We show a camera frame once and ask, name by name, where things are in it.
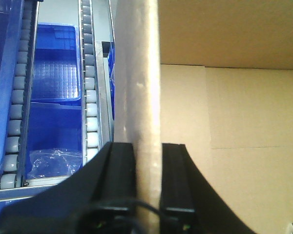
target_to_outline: black cable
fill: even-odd
[[[78,233],[78,230],[81,228],[82,223],[87,219],[87,217],[90,217],[91,215],[94,215],[97,213],[97,215],[100,216],[100,213],[104,211],[110,211],[112,207],[128,207],[128,206],[140,206],[142,208],[145,208],[154,214],[158,215],[161,219],[162,222],[165,222],[169,224],[172,228],[181,228],[182,225],[171,218],[169,218],[167,215],[165,215],[163,212],[157,210],[153,206],[149,205],[148,203],[138,200],[138,199],[133,199],[133,198],[128,198],[128,199],[117,199],[117,200],[108,200],[108,201],[100,201],[96,203],[90,203],[87,205],[87,207],[73,213],[69,220],[68,223],[73,225],[74,230],[76,230],[76,233]],[[142,225],[138,222],[138,220],[132,218],[132,217],[124,217],[122,216],[115,216],[114,219],[110,219],[109,223],[106,224],[104,228],[102,228],[102,231],[107,228],[108,226],[111,228],[115,226],[119,221],[123,221],[127,224],[129,224],[132,228],[136,230],[137,234],[145,234],[145,230],[143,229]]]
[[[120,230],[128,230],[128,232],[134,231],[135,234],[147,234],[141,223],[136,218],[128,216],[116,216],[112,221],[107,222],[100,228],[87,228],[87,233],[114,234],[119,232]]]

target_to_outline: metal frame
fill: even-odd
[[[53,186],[54,185],[43,185],[33,187],[21,187],[14,189],[3,189],[0,190],[0,202],[29,198]]]
[[[28,134],[28,123],[29,123],[29,109],[30,109],[30,99],[32,93],[32,76],[34,73],[34,60],[35,60],[35,48],[36,48],[36,36],[37,36],[37,27],[38,27],[38,11],[39,11],[39,2],[33,1],[33,14],[34,14],[34,24],[32,25],[32,31],[30,35],[30,59],[27,61],[28,68],[26,73],[26,84],[25,90],[27,91],[26,100],[24,100],[23,111],[24,115],[22,118],[22,131],[21,131],[21,141],[20,141],[20,152],[18,156],[18,170],[17,170],[17,181],[16,187],[22,187],[25,184],[25,180],[23,176],[25,174],[25,162],[26,162],[26,155],[27,155],[27,134]]]
[[[114,140],[114,119],[112,112],[112,101],[111,101],[111,86],[110,86],[110,78],[108,72],[108,59],[103,58],[104,62],[104,71],[105,71],[105,85],[106,85],[106,100],[107,100],[107,115],[108,115],[108,123],[109,123],[109,131],[110,131],[110,140]]]
[[[111,41],[115,41],[115,34],[114,34],[114,25],[115,25],[115,16],[113,15],[113,9],[115,6],[115,4],[112,3],[113,0],[109,0],[109,21],[110,21],[110,25],[111,25]]]
[[[94,42],[95,53],[95,68],[96,68],[96,88],[97,88],[97,105],[98,105],[98,121],[99,121],[99,145],[104,146],[111,141],[110,137],[110,123],[108,113],[108,97],[105,82],[105,69],[103,61],[103,48],[101,41]]]
[[[82,0],[78,1],[78,15],[79,15],[79,42],[80,42],[80,63],[81,63],[81,90],[82,90],[82,149],[83,149],[83,165],[87,163],[86,152],[87,152],[87,131],[86,131],[86,103],[85,103],[85,92],[84,92],[84,77],[85,77],[85,69],[84,69],[84,27],[83,27],[83,6]]]
[[[62,175],[62,176],[54,176],[54,177],[46,177],[46,178],[27,179],[26,182],[28,184],[28,187],[35,187],[35,186],[59,184],[62,181],[66,180],[67,178],[69,178],[68,175]]]

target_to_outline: blue bin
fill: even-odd
[[[0,0],[0,175],[21,35],[23,0]]]
[[[78,30],[73,25],[39,24],[32,102],[81,104]]]
[[[115,44],[112,42],[108,53],[109,85],[111,91],[112,116],[115,118]]]
[[[26,174],[31,171],[31,151],[60,148],[82,152],[81,106],[31,103],[28,129]]]

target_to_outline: cardboard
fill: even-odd
[[[293,71],[162,65],[161,74],[162,142],[186,144],[255,232],[285,233],[293,222]]]
[[[161,63],[293,69],[293,1],[159,0]]]

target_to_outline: black plastic part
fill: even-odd
[[[110,41],[102,41],[102,50],[103,50],[103,57],[104,58],[107,58],[107,56],[108,56],[111,43],[112,42],[110,42]]]
[[[163,144],[160,210],[181,223],[181,229],[161,221],[161,234],[200,234],[200,226],[188,186],[180,145]]]
[[[171,161],[170,165],[165,165],[167,162],[167,158]],[[192,161],[190,155],[187,152],[185,145],[172,145],[172,144],[163,144],[163,185],[162,189],[164,190],[165,196],[162,196],[161,199],[161,209],[164,212],[167,212],[168,208],[180,208],[180,207],[188,207],[190,203],[185,203],[183,199],[188,197],[188,188],[192,198],[193,208],[197,215],[197,223],[199,224],[199,232],[209,233],[209,234],[254,234],[247,225],[245,225],[236,215],[235,213],[228,207],[228,205],[222,200],[222,198],[216,193],[216,191],[210,186],[198,168],[195,166]],[[174,171],[177,168],[174,163],[179,163],[184,166],[183,169],[178,169],[178,171]],[[170,174],[167,174],[167,166],[170,166]],[[167,176],[170,175],[172,180],[166,179]],[[178,185],[171,183],[184,183],[186,185]],[[169,196],[169,193],[165,190],[169,188],[171,192],[171,196],[169,199],[166,196]],[[185,214],[184,211],[181,211],[178,214],[176,211],[174,214],[179,220],[182,220],[183,223],[190,224],[192,219],[189,219],[187,222],[184,220]],[[188,232],[184,230],[183,233],[195,233],[191,232],[189,229]]]
[[[4,208],[0,214],[0,230],[22,234],[88,233],[72,221],[77,219],[80,210],[106,199],[133,198],[135,193],[132,145],[109,142],[67,180],[35,197]],[[134,208],[124,203],[118,208],[101,205],[94,213],[99,222],[112,220],[116,215],[134,214]],[[128,227],[121,226],[118,233],[129,233]]]

